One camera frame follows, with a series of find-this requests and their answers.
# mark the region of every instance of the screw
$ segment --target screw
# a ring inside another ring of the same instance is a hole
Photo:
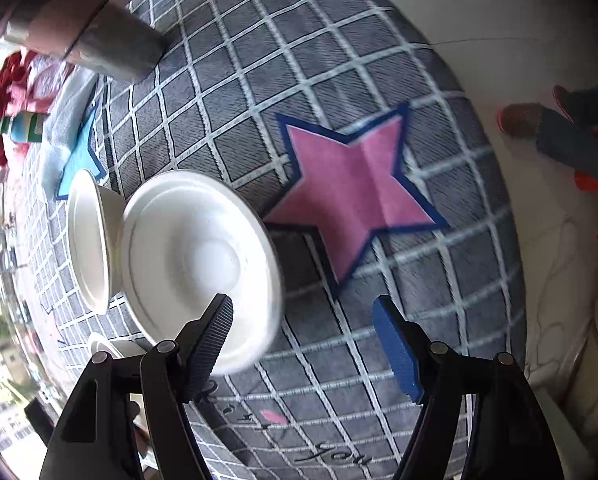
[[[92,356],[92,362],[95,365],[99,365],[101,363],[106,362],[106,359],[108,358],[108,352],[97,352]]]
[[[175,342],[174,341],[170,341],[170,339],[166,339],[165,341],[161,341],[158,345],[157,345],[157,351],[160,354],[167,354],[168,352],[172,352],[172,350],[175,347]]]
[[[448,345],[441,341],[435,341],[430,345],[430,351],[433,354],[443,355],[443,354],[447,353]]]
[[[496,358],[498,359],[498,361],[505,365],[505,366],[510,366],[512,364],[514,364],[514,357],[512,357],[511,354],[509,354],[508,352],[499,352],[499,354],[496,356]]]

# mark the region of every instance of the tiled floor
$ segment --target tiled floor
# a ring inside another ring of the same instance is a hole
[[[554,84],[598,82],[598,16],[586,0],[391,0],[436,46],[472,99],[512,199],[527,286],[526,370],[559,395],[598,295],[598,196],[572,171],[505,138],[511,102],[556,108]]]

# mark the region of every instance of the paper star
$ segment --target paper star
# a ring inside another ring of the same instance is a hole
[[[335,289],[377,234],[448,227],[401,172],[407,118],[403,104],[344,136],[277,114],[294,174],[264,222],[272,229],[318,231]]]

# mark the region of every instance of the table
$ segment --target table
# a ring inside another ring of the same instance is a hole
[[[274,113],[341,133],[410,101],[404,174],[452,226],[375,239],[335,300],[310,236],[273,233],[285,319],[249,370],[213,378],[190,417],[218,476],[384,478],[418,407],[394,380],[370,306],[390,294],[431,339],[464,354],[525,354],[525,289],[514,219],[493,149],[461,86],[386,0],[134,0],[170,49],[128,87],[101,78],[93,136],[104,183],[128,198],[161,171],[189,168],[261,210],[291,176]],[[26,172],[34,175],[34,153]],[[119,295],[106,316],[84,306],[67,258],[65,205],[29,194],[31,267],[67,343],[75,377],[90,331],[149,343]],[[448,474],[460,471],[465,403]]]

